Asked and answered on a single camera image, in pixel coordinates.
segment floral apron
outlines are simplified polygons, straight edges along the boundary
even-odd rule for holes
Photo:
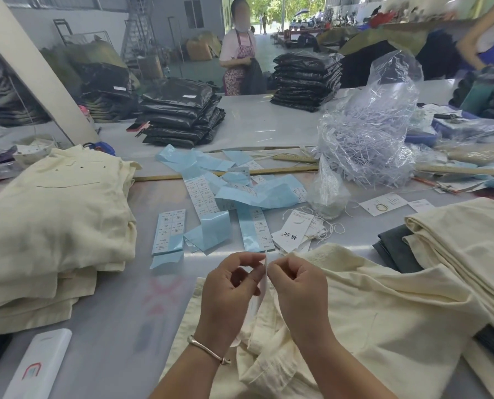
[[[254,47],[252,46],[252,40],[249,36],[250,46],[243,46],[240,40],[240,33],[236,31],[238,36],[238,56],[237,58],[254,57]],[[241,95],[240,85],[245,76],[245,67],[234,67],[227,70],[223,76],[223,83],[225,85],[225,95]]]

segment concrete floor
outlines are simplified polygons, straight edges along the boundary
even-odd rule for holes
[[[262,71],[273,71],[275,63],[273,59],[288,50],[280,45],[273,45],[273,39],[267,35],[254,35],[256,38],[256,59],[260,63]],[[169,76],[188,78],[199,81],[213,81],[217,86],[223,86],[223,74],[225,69],[219,65],[219,59],[214,58],[206,62],[185,62],[184,64],[171,64]]]

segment hand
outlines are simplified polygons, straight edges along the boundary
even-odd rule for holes
[[[264,253],[233,253],[204,282],[194,338],[218,356],[225,356],[240,332],[252,296],[260,295],[258,283],[266,273],[260,261],[265,257]],[[254,270],[247,273],[240,266]]]
[[[297,346],[333,336],[328,321],[328,283],[323,270],[297,256],[271,262],[273,283],[284,321]]]

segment silver bangle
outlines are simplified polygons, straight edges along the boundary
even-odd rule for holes
[[[224,357],[218,356],[211,349],[209,349],[208,347],[204,346],[203,344],[201,344],[197,340],[195,340],[193,338],[193,335],[188,336],[188,339],[186,339],[186,340],[188,341],[188,343],[193,344],[195,347],[198,347],[199,349],[206,351],[208,354],[210,354],[216,360],[219,360],[219,363],[221,365],[229,365],[230,364],[230,360],[228,360],[228,359],[226,359]]]

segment ladder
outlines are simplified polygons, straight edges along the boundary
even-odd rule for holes
[[[153,0],[129,0],[129,17],[125,21],[125,35],[121,57],[126,63],[137,56],[147,56],[155,47],[151,27]]]

